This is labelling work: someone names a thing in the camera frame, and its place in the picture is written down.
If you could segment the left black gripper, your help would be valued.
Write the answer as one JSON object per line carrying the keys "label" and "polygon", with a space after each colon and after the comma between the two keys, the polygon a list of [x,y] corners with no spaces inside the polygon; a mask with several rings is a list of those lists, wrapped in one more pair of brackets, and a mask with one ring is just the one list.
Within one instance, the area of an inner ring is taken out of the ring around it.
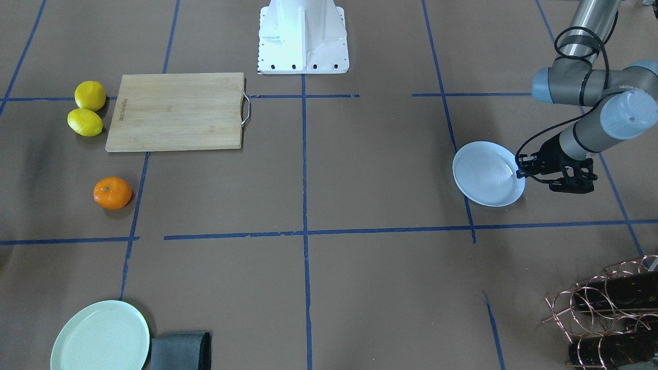
{"label": "left black gripper", "polygon": [[538,152],[516,155],[516,177],[533,178],[548,185],[550,191],[587,194],[594,191],[594,160],[585,155],[574,159],[562,150],[559,135],[543,143]]}

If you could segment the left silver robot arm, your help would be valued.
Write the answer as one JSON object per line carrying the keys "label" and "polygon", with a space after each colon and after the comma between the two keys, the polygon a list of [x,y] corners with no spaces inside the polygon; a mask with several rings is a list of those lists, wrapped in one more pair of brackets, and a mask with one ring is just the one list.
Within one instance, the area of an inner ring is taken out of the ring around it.
{"label": "left silver robot arm", "polygon": [[593,155],[636,138],[656,125],[656,61],[611,70],[606,43],[619,1],[581,1],[569,28],[553,43],[556,59],[539,70],[531,93],[541,102],[588,107],[561,124],[562,132],[530,155],[517,150],[517,178],[545,183],[553,192],[594,190]]}

